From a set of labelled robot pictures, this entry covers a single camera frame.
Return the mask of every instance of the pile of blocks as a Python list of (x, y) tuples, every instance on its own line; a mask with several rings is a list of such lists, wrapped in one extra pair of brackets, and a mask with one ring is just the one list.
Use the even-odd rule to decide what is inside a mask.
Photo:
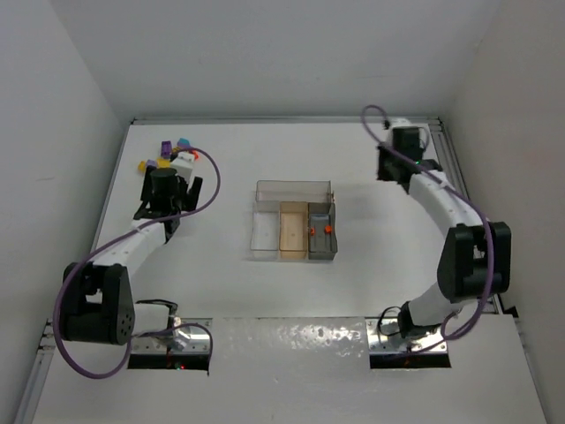
[(170, 141), (161, 142), (161, 155), (157, 159), (148, 159), (147, 161), (141, 161), (138, 165), (139, 172), (145, 172), (147, 166), (153, 166), (155, 168), (169, 168), (170, 163), (174, 161), (178, 154), (184, 151), (189, 151), (193, 156), (194, 160), (198, 160), (199, 156), (194, 150), (191, 151), (191, 143), (187, 139), (178, 139), (177, 146), (172, 147)]

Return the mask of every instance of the white table surface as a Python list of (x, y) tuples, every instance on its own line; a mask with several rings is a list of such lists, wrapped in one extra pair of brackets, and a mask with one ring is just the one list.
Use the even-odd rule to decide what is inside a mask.
[[(136, 300), (171, 299), (191, 317), (363, 316), (400, 305), (435, 281), (441, 235), (399, 185), (375, 181), (375, 146), (360, 124), (131, 126), (99, 245), (130, 225), (143, 179), (139, 161), (179, 137), (218, 162), (222, 190), (132, 278)], [(433, 148), (427, 155), (436, 157)], [(204, 178), (202, 204), (215, 175), (204, 159), (193, 174)], [(249, 260), (261, 179), (331, 180), (339, 246), (332, 263)]]
[[(375, 181), (374, 146), (360, 125), (132, 126), (100, 243), (125, 231), (139, 205), (138, 162), (178, 137), (216, 158), (222, 191), (207, 212), (182, 222), (132, 288), (135, 299), (175, 300), (182, 316), (214, 317), (211, 374), (123, 370), (91, 381), (56, 352), (35, 424), (544, 422), (508, 315), (486, 315), (469, 336), (449, 343), (452, 368), (369, 369), (358, 317), (425, 290), (442, 240), (400, 186)], [(202, 160), (195, 174), (204, 177), (205, 201), (212, 169)], [(332, 180), (340, 249), (333, 263), (247, 260), (259, 179)], [(109, 369), (124, 349), (68, 345), (93, 371)]]

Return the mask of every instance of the white wall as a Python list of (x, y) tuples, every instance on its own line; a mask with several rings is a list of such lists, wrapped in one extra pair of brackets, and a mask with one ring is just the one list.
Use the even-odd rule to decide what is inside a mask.
[(447, 107), (499, 0), (51, 0), (120, 117)]
[(503, 1), (449, 117), (471, 196), (512, 228), (505, 299), (555, 423), (565, 422), (564, 39), (564, 2)]
[(49, 2), (0, 2), (1, 423), (64, 266), (92, 243), (122, 135)]

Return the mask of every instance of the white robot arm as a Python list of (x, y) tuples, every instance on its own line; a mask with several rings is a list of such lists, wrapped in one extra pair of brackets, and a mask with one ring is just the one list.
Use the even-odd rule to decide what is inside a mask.
[[(440, 165), (423, 159), (426, 147), (421, 144), (417, 126), (406, 119), (396, 121), (391, 125), (387, 143), (427, 168), (439, 181), (379, 147), (379, 180), (400, 184), (424, 208), (446, 240), (437, 281), (421, 296), (405, 302), (398, 315), (402, 337), (419, 337), (482, 294), (486, 283), (485, 229), (471, 206), (445, 190), (453, 186)], [(509, 287), (511, 233), (505, 223), (489, 226), (495, 255), (491, 294), (495, 294)]]
[[(180, 225), (178, 215), (196, 209), (202, 178), (194, 178), (189, 189), (193, 161), (193, 155), (181, 152), (169, 168), (147, 167), (141, 206), (132, 220), (137, 232), (95, 256), (72, 279), (61, 304), (63, 339), (123, 345), (134, 332), (167, 328), (169, 307), (162, 302), (134, 305), (130, 278), (154, 250), (170, 240)], [(65, 278), (74, 266), (67, 267)]]

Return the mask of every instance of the metal mounting plate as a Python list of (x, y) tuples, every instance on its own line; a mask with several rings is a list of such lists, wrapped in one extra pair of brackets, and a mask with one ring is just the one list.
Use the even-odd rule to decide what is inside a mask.
[[(428, 332), (420, 338), (402, 338), (398, 331), (395, 316), (384, 317), (380, 330), (377, 329), (379, 318), (366, 318), (367, 343), (371, 368), (428, 368), (451, 367), (447, 343), (442, 343), (430, 351), (418, 353), (427, 346), (442, 340), (439, 330)], [(395, 355), (402, 355), (399, 360)]]

